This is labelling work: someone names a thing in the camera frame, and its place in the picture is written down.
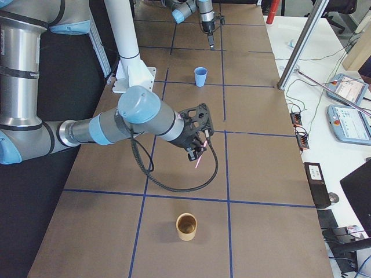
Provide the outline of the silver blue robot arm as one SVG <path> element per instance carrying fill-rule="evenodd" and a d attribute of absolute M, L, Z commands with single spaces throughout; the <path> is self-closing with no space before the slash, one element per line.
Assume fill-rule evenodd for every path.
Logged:
<path fill-rule="evenodd" d="M 1 163 L 61 152 L 83 144 L 111 145 L 150 133 L 184 149 L 197 160 L 210 147 L 212 131 L 201 117 L 204 105 L 175 111 L 152 91 L 154 69 L 140 57 L 128 1 L 105 1 L 118 48 L 120 94 L 116 107 L 98 115 L 74 113 L 69 119 L 38 116 L 41 36 L 85 35 L 92 25 L 88 1 L 1 2 Z"/>
<path fill-rule="evenodd" d="M 216 15 L 213 10 L 211 0 L 186 0 L 180 2 L 177 0 L 162 0 L 161 4 L 169 8 L 172 12 L 172 17 L 177 24 L 180 24 L 190 17 L 195 12 L 199 12 L 199 19 L 202 24 L 202 31 L 208 37 L 208 44 L 211 51 L 214 50 L 214 36 L 216 30 L 215 19 Z"/>

